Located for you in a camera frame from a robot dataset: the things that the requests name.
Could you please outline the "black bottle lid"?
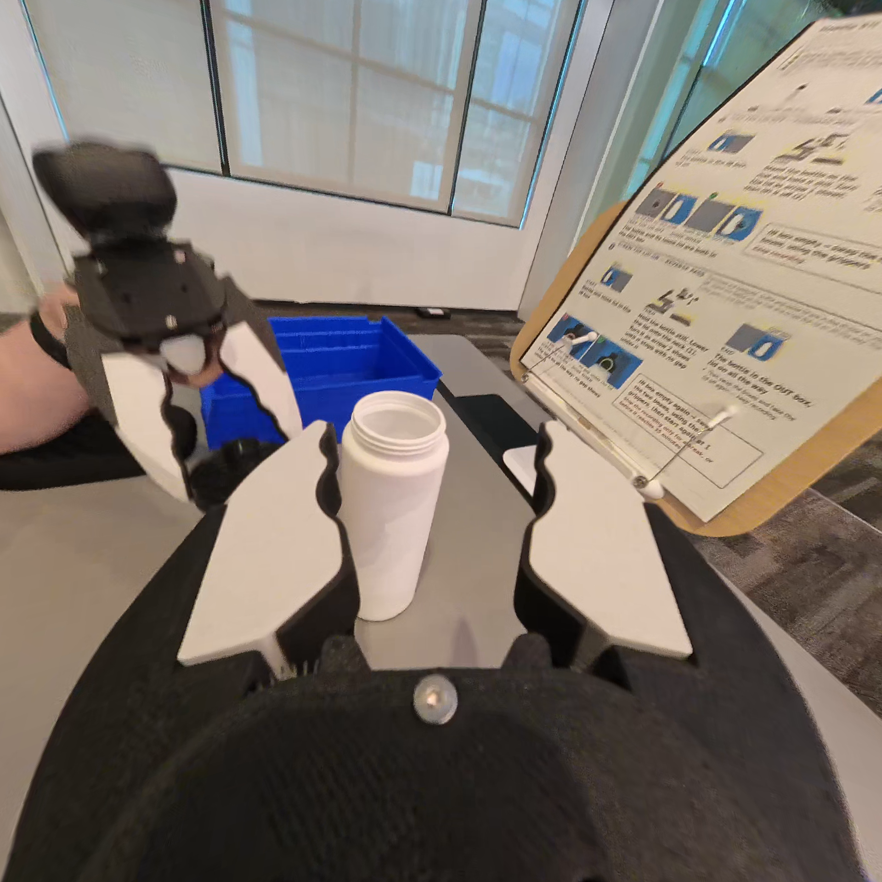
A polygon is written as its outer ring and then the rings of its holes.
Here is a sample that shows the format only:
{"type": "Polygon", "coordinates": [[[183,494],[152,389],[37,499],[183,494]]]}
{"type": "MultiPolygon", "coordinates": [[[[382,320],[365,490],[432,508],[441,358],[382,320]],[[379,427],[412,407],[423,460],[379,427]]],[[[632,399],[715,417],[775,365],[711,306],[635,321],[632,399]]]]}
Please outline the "black bottle lid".
{"type": "Polygon", "coordinates": [[[207,513],[226,504],[240,484],[280,447],[278,443],[245,437],[211,452],[190,474],[194,505],[207,513]]]}

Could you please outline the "person's left hand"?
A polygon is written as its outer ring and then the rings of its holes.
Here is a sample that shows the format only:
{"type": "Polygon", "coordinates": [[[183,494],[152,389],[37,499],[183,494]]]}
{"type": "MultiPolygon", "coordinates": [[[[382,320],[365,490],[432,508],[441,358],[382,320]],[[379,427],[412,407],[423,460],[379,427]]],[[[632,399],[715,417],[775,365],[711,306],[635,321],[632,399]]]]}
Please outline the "person's left hand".
{"type": "Polygon", "coordinates": [[[78,308],[78,294],[65,283],[61,283],[41,297],[39,315],[50,334],[63,340],[68,324],[67,311],[78,308]]]}

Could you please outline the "white plastic bottle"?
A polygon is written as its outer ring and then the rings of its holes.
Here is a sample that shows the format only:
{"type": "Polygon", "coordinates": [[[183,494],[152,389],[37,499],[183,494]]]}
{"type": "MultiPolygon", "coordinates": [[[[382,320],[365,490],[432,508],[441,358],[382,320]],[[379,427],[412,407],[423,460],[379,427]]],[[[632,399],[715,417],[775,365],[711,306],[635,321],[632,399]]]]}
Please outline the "white plastic bottle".
{"type": "Polygon", "coordinates": [[[391,620],[413,601],[449,450],[446,418],[432,401],[379,391],[356,403],[338,476],[361,620],[391,620]]]}

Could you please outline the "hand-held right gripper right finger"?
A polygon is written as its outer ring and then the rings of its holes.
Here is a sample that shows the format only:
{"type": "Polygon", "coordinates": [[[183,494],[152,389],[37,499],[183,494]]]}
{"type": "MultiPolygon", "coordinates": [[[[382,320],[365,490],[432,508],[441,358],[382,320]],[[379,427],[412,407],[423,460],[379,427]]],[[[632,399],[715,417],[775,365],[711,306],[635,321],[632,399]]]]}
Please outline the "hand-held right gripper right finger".
{"type": "Polygon", "coordinates": [[[612,648],[687,660],[692,644],[643,497],[559,422],[539,430],[535,471],[513,607],[552,665],[592,667],[612,648]]]}

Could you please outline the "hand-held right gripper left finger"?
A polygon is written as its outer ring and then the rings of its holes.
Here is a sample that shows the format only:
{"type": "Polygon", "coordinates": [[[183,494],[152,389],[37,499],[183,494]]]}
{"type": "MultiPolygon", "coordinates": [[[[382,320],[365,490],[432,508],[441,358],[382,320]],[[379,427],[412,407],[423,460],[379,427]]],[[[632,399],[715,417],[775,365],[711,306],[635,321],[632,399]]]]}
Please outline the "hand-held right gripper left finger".
{"type": "Polygon", "coordinates": [[[178,649],[185,667],[258,654],[271,676],[315,673],[325,641],[352,636],[356,568],[339,519],[334,426],[310,424],[228,498],[178,649]]]}

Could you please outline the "black mesh wrist rest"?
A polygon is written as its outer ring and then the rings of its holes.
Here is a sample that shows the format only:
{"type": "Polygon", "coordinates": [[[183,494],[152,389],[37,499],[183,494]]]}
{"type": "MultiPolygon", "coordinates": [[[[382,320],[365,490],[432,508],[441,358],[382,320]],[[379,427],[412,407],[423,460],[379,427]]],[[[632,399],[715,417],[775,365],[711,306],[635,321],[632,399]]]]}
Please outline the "black mesh wrist rest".
{"type": "Polygon", "coordinates": [[[40,491],[139,477],[144,469],[110,424],[89,413],[63,435],[1,457],[2,491],[40,491]]]}

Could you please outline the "black rectangular table pad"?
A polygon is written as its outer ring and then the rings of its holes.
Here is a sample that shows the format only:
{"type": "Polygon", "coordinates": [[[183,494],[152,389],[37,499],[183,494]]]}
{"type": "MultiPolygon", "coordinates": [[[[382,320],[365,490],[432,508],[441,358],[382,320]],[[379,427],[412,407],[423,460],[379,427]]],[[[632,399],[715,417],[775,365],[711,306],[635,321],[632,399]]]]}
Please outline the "black rectangular table pad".
{"type": "Polygon", "coordinates": [[[537,431],[497,394],[445,394],[452,412],[481,448],[510,475],[529,482],[535,475],[537,431]]]}

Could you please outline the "person's left forearm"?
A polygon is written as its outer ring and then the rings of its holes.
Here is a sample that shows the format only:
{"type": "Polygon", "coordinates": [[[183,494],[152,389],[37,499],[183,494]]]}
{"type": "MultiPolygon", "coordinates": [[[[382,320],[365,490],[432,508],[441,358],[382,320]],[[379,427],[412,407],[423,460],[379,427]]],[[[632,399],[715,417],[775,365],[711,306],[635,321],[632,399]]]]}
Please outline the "person's left forearm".
{"type": "Polygon", "coordinates": [[[43,350],[27,322],[2,333],[2,454],[55,439],[78,423],[90,408],[75,375],[43,350]]]}

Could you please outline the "blue plastic bin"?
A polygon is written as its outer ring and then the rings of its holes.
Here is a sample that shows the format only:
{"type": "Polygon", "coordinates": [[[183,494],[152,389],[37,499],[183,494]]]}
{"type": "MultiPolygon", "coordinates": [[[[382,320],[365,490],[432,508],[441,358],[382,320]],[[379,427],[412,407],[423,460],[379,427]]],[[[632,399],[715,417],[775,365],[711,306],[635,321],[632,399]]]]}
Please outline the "blue plastic bin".
{"type": "MultiPolygon", "coordinates": [[[[338,437],[365,396],[405,391],[431,400],[443,376],[388,317],[270,317],[269,325],[303,425],[330,423],[338,437]]],[[[201,412],[210,450],[241,438],[281,442],[248,387],[227,375],[201,391],[201,412]]]]}

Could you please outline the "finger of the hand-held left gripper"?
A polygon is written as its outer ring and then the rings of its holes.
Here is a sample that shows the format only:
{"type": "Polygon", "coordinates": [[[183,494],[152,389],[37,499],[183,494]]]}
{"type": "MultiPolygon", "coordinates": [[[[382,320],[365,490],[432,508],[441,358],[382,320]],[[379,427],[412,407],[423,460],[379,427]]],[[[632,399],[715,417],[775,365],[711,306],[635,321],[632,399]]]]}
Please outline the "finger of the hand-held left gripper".
{"type": "Polygon", "coordinates": [[[303,431],[300,407],[279,355],[274,355],[247,323],[226,328],[219,348],[224,373],[246,385],[259,407],[286,440],[303,431]]]}
{"type": "Polygon", "coordinates": [[[190,502],[185,465],[175,451],[167,411],[171,384],[160,367],[129,353],[102,355],[116,435],[146,475],[173,498],[190,502]]]}

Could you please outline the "black wrist band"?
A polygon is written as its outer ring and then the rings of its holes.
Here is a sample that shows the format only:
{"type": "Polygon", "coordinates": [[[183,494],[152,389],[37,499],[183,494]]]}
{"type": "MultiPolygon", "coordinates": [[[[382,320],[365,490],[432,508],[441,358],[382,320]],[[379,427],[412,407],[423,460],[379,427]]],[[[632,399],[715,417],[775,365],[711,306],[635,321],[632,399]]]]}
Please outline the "black wrist band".
{"type": "Polygon", "coordinates": [[[35,344],[51,360],[59,364],[63,369],[72,371],[68,358],[67,348],[62,340],[53,336],[50,329],[45,325],[38,310],[33,310],[29,316],[29,328],[35,344]]]}

